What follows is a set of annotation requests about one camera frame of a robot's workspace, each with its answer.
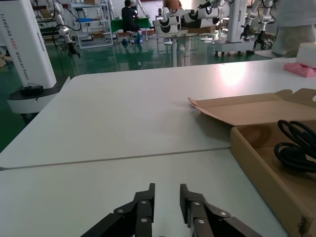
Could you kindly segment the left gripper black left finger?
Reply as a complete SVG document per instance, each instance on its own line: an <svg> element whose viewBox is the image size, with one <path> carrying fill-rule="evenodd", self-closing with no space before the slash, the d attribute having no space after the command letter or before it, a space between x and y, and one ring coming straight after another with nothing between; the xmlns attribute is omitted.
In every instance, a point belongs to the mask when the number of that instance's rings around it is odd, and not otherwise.
<svg viewBox="0 0 316 237"><path fill-rule="evenodd" d="M155 208L154 183L136 192L133 201L116 208L83 234L84 237L151 237Z"/></svg>

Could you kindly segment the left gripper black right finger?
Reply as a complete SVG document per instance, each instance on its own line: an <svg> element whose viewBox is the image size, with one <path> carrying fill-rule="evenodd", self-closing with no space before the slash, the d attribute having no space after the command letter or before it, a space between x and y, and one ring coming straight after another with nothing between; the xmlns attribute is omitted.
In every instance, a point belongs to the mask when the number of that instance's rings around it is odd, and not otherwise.
<svg viewBox="0 0 316 237"><path fill-rule="evenodd" d="M180 207L185 224L193 237L259 237L229 212L209 204L204 195L180 185Z"/></svg>

